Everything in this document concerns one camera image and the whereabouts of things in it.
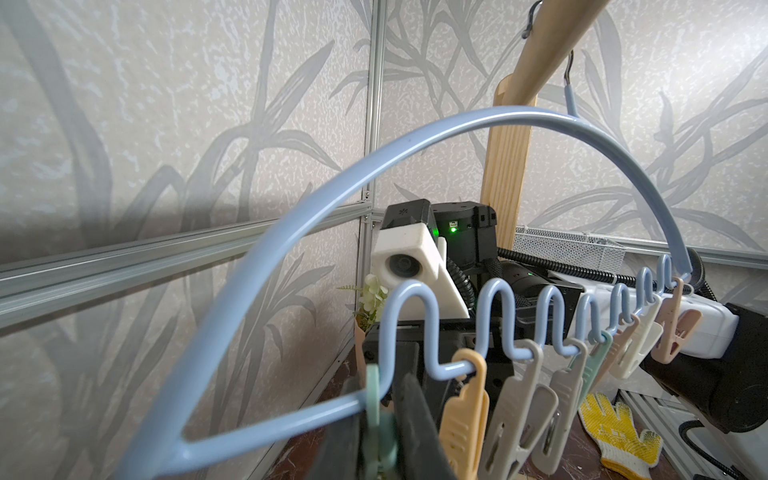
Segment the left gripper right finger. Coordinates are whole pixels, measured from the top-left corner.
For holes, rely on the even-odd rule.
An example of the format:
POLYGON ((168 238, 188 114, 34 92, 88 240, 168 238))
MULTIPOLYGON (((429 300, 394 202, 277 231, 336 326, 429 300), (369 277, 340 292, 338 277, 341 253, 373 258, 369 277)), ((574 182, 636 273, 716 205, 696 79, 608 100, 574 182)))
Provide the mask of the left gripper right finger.
POLYGON ((393 387, 402 479, 456 479, 438 437, 422 388, 406 373, 393 387))

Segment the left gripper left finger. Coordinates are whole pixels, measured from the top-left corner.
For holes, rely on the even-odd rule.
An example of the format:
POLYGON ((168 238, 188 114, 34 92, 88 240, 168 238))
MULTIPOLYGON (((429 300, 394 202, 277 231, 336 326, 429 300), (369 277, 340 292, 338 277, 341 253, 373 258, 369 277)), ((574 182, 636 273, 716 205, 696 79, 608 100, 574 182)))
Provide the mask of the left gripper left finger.
POLYGON ((356 413, 325 427, 325 435, 306 479, 358 478, 362 414, 356 413))

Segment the blue wavy clip hanger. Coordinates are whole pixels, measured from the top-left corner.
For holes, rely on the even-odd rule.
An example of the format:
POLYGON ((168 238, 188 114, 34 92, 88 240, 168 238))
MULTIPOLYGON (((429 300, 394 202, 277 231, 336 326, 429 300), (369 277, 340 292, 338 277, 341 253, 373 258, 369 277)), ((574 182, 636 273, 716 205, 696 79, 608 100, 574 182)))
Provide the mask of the blue wavy clip hanger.
POLYGON ((690 276, 692 264, 670 209, 639 164, 606 132, 569 113, 528 106, 497 106, 438 120, 392 141, 342 171, 269 228, 221 290, 132 440, 116 478, 154 479, 194 471, 363 412, 367 392, 360 390, 204 440, 188 443, 182 437, 187 420, 226 356, 243 317, 272 270, 299 240, 357 189, 400 161, 459 134, 517 125, 565 134, 613 162, 639 191, 662 227, 677 271, 683 277, 690 276))

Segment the green clothes peg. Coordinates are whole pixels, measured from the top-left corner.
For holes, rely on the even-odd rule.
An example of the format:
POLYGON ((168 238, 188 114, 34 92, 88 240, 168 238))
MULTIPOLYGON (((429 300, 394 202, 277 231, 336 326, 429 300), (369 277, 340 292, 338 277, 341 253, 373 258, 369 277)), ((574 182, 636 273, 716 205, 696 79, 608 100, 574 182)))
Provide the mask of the green clothes peg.
POLYGON ((381 408, 376 364, 366 367, 366 424, 362 434, 361 479, 398 479, 398 438, 393 412, 381 408))

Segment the orange clothes peg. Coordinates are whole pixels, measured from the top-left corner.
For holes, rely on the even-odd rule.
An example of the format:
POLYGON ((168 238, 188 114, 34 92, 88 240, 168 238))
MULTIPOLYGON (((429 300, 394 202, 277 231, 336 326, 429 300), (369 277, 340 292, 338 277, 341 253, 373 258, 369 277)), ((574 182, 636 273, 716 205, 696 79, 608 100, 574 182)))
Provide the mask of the orange clothes peg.
POLYGON ((456 477, 477 479, 490 405, 485 390, 487 365, 481 354, 468 348, 459 349, 452 360, 469 361, 476 374, 458 396, 447 400, 438 437, 456 477))

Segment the grey clothes peg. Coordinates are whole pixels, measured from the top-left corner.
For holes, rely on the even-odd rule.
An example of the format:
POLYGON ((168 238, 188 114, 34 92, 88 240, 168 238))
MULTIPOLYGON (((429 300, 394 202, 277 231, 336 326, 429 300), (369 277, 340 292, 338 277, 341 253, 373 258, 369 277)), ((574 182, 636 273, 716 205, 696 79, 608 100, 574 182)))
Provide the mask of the grey clothes peg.
POLYGON ((532 355, 522 375, 507 378, 487 427, 478 477, 512 479, 549 427, 559 399, 552 388, 538 383, 542 348, 530 339, 515 346, 532 355))

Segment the potted white flower plant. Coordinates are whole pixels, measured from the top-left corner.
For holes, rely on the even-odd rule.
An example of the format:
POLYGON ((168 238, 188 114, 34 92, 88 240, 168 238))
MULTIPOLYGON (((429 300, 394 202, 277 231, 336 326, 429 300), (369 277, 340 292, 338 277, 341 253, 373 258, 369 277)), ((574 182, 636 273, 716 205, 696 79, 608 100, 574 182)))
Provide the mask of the potted white flower plant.
POLYGON ((366 386, 366 360, 364 357, 363 343, 367 332, 380 321, 380 316, 386 304, 389 289, 383 286, 376 275, 369 273, 365 276, 361 286, 344 285, 338 290, 352 291, 358 295, 358 308, 355 310, 354 319, 354 352, 360 385, 366 386))

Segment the pink clothes peg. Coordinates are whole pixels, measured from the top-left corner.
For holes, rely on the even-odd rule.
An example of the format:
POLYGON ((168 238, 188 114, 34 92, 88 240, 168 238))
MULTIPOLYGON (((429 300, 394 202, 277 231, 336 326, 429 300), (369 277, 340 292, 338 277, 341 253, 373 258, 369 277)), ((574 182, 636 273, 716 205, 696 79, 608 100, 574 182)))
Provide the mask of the pink clothes peg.
POLYGON ((671 363, 697 330, 702 312, 697 309, 681 310, 685 281, 674 278, 672 296, 662 300, 655 321, 663 327, 663 333, 650 355, 661 364, 671 363))

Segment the yellow rubber-coated glove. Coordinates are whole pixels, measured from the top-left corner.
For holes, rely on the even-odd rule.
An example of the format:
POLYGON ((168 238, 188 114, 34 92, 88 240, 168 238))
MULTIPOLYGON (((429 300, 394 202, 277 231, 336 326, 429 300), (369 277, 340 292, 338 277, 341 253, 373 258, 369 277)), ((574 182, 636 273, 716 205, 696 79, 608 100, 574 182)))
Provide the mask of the yellow rubber-coated glove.
POLYGON ((612 403, 602 394, 588 394, 579 407, 579 418, 600 450, 601 464, 626 479, 650 479, 663 451, 663 439, 656 432, 638 432, 630 407, 612 403))

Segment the wooden clothes rack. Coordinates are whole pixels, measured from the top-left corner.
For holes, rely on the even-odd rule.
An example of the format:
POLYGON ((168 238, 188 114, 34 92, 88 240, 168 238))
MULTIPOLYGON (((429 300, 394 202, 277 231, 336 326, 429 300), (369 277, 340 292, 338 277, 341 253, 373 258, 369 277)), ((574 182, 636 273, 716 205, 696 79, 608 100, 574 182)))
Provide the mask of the wooden clothes rack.
MULTIPOLYGON (((607 4, 607 0, 542 2, 513 73, 496 88, 494 104, 533 106, 607 4)), ((489 132, 481 202, 495 210, 497 241, 507 249, 515 241, 531 134, 529 126, 498 126, 489 132)))

